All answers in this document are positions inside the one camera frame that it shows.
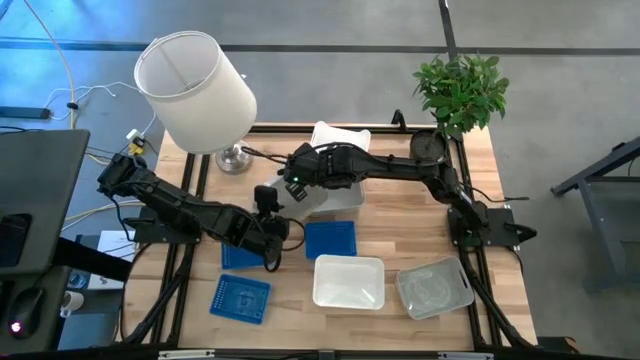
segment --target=white lampshade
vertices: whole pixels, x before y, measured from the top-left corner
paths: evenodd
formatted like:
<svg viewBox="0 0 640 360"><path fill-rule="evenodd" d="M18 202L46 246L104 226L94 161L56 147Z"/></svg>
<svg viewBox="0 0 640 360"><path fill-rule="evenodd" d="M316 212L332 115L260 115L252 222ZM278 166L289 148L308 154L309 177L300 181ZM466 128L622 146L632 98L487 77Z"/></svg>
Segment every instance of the white lampshade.
<svg viewBox="0 0 640 360"><path fill-rule="evenodd" d="M211 154L242 139L256 119L256 98L211 36L183 31L156 39L134 77L176 145Z"/></svg>

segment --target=blue tray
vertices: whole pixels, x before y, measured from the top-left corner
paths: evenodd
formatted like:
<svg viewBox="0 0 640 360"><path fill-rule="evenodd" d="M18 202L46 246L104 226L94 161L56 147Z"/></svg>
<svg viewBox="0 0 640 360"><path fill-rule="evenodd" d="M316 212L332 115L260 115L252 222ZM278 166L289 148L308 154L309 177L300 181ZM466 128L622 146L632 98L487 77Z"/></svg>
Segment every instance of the blue tray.
<svg viewBox="0 0 640 360"><path fill-rule="evenodd" d="M260 255L233 246L222 244L222 268L245 269L262 265L264 260Z"/></svg>
<svg viewBox="0 0 640 360"><path fill-rule="evenodd" d="M322 221L305 226L307 259L320 255L356 256L356 226L353 221Z"/></svg>
<svg viewBox="0 0 640 360"><path fill-rule="evenodd" d="M260 325L269 301L269 292L271 292L270 284L222 274L209 312L213 315Z"/></svg>

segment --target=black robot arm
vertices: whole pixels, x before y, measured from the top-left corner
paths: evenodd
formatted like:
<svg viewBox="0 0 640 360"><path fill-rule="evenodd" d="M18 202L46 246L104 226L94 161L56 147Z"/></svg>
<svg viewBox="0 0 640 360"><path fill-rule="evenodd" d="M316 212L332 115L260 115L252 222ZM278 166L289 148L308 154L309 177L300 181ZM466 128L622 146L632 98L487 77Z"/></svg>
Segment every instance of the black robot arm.
<svg viewBox="0 0 640 360"><path fill-rule="evenodd" d="M303 144L289 156L280 174L289 183L326 189L350 188L367 178L421 181L434 199L459 211L469 228L480 230L487 226L486 205L465 194L456 170L448 162L374 156L357 146L336 144L320 153L308 143Z"/></svg>
<svg viewBox="0 0 640 360"><path fill-rule="evenodd" d="M109 198L137 198L173 231L193 237L200 237L204 231L227 245L262 256L267 264L278 260L282 242L289 235L289 222L271 214L277 211L275 189L256 187L260 212L252 214L239 206L202 201L157 177L141 158L119 154L113 156L98 182L98 191ZM135 227L136 222L127 224Z"/></svg>

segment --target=wooden table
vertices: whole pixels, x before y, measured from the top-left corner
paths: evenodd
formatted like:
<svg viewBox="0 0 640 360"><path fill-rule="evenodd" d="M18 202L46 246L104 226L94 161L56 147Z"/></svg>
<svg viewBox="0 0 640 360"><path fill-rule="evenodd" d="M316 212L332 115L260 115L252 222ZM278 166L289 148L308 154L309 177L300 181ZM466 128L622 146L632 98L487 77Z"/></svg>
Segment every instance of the wooden table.
<svg viewBox="0 0 640 360"><path fill-rule="evenodd" d="M310 134L250 134L245 138L263 152L289 153ZM376 155L408 156L410 135L373 135L370 152ZM488 130L465 135L465 148L472 183L489 196L502 197L502 187ZM165 133L156 174L179 186L187 154ZM205 200L234 203L251 208L253 187L272 178L278 164L256 158L242 175L220 172L212 161ZM191 192L197 182L199 161L194 167ZM262 267L229 271L272 284L264 323L260 326L209 314L209 307L222 273L220 243L211 239L198 245L185 305L180 347L342 350L470 350L466 309L416 321L405 312L394 283L399 270L457 256L449 239L447 206L436 202L418 182L369 179L364 182L366 203L359 212L336 219L356 221L358 255L378 257L385 264L386 302L379 311L322 308L311 299L313 263L304 249L285 253L276 273ZM300 241L301 231L292 227L285 244ZM154 245L134 267L126 292L126 326L130 333L157 298L167 246ZM535 343L520 267L505 249L487 248L494 298L509 320L530 342ZM173 301L165 317L165 334L173 313ZM489 330L484 305L478 310L485 340Z"/></svg>

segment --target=gray floor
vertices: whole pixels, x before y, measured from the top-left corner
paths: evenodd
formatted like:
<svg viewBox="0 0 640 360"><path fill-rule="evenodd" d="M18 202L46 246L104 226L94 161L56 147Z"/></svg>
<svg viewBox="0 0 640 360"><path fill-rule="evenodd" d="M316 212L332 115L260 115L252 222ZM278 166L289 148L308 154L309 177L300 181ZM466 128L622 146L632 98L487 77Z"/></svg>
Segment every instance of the gray floor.
<svg viewBox="0 0 640 360"><path fill-rule="evenodd" d="M33 0L55 36L67 40L144 41L178 30L201 30L221 43L444 45L436 0L60 1ZM460 46L636 47L640 3L631 0L450 0ZM45 35L21 1L0 20L0 36ZM137 53L68 51L77 85L133 84ZM258 99L259 121L386 123L401 108L410 122L431 121L411 97L411 73L432 55L233 53ZM640 134L638 57L505 56L511 79L507 118L491 125L505 193L517 220L538 229L523 246L525 282L539 335L574 337L587 353L640 357L640 291L587 295L601 257L576 193L548 191ZM41 106L53 88L68 87L58 55L0 50L0 104ZM79 126L91 144L118 150L131 128L151 116L134 91L96 90L83 102ZM58 113L67 100L53 106ZM1 119L0 125L65 128L67 122ZM160 124L150 131L161 140ZM152 163L155 159L148 155ZM70 214L106 204L95 192L101 168L86 161ZM118 229L113 213L96 215L65 235ZM87 346L91 340L80 340Z"/></svg>

